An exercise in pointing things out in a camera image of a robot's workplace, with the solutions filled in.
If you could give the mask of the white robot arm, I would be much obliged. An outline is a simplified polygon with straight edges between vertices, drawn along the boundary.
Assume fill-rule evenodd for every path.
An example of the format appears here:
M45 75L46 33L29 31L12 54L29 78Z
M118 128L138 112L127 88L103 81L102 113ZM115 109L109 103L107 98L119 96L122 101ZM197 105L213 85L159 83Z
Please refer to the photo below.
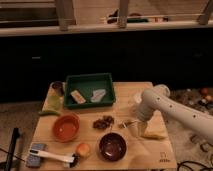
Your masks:
M163 84L145 89L137 106L138 119L149 121L158 110L184 124L213 145L213 116L175 102L169 96L170 90Z

